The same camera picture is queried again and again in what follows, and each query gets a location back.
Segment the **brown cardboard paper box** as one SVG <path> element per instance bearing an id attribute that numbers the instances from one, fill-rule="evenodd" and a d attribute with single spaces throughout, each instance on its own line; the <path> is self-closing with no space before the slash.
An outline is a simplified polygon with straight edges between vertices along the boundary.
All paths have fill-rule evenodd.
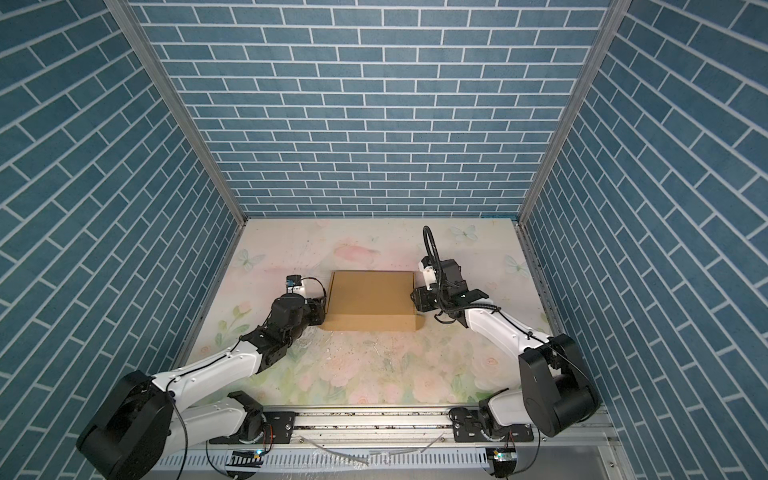
<path id="1" fill-rule="evenodd" d="M 410 295 L 415 274 L 408 271 L 335 271 L 330 282 L 325 331 L 416 332 L 424 317 Z"/>

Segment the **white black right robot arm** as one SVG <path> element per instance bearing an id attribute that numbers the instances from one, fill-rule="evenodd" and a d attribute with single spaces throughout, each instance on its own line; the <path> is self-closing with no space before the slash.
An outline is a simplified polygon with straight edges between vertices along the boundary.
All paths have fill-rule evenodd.
<path id="1" fill-rule="evenodd" d="M 597 388 L 571 337 L 548 336 L 491 304 L 488 294 L 467 287 L 454 260 L 425 256 L 419 272 L 424 284 L 411 293 L 419 312 L 448 315 L 517 362 L 519 389 L 503 389 L 478 404 L 479 422 L 488 437 L 500 438 L 513 425 L 524 424 L 554 437 L 597 411 Z"/>

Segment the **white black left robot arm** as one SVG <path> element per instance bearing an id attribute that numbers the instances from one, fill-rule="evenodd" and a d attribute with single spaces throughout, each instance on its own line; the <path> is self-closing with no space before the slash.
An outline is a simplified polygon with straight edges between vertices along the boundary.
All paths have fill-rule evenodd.
<path id="1" fill-rule="evenodd" d="M 84 427 L 77 450 L 106 479 L 140 479 L 164 457 L 216 438 L 240 442 L 266 433 L 262 405 L 243 391 L 200 400 L 272 367 L 309 326 L 325 319 L 324 298 L 285 293 L 265 322 L 233 346 L 175 370 L 123 376 Z"/>

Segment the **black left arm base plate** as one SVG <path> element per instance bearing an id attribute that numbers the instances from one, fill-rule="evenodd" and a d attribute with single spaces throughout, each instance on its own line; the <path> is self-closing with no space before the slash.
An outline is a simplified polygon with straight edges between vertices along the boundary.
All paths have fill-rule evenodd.
<path id="1" fill-rule="evenodd" d="M 264 447 L 289 444 L 293 435 L 297 414 L 293 411 L 267 411 L 246 420 L 246 426 L 241 427 L 235 434 L 227 437 L 217 437 L 212 444 L 237 445 L 257 444 Z"/>

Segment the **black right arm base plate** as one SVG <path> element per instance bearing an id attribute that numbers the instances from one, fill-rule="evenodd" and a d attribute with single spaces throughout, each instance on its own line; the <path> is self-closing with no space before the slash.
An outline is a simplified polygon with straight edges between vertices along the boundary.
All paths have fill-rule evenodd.
<path id="1" fill-rule="evenodd" d="M 501 426 L 490 414 L 481 409 L 454 407 L 448 411 L 454 441 L 477 442 L 532 442 L 534 434 L 528 424 Z"/>

